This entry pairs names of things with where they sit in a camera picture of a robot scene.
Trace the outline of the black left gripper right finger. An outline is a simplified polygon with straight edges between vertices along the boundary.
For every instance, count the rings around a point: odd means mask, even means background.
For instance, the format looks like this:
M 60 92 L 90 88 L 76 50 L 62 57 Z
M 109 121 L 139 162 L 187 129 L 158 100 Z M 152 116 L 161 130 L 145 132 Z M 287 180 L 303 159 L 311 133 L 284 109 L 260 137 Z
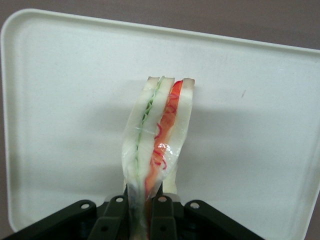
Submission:
M 202 200 L 182 205 L 169 196 L 152 200 L 151 240 L 261 240 L 262 237 Z

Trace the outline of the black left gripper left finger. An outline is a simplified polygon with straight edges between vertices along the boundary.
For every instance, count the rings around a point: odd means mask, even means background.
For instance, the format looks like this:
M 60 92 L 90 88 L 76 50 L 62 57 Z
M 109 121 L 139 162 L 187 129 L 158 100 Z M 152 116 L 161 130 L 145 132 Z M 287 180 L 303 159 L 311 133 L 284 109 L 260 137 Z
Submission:
M 116 195 L 101 206 L 77 201 L 9 236 L 6 240 L 127 240 L 128 198 Z

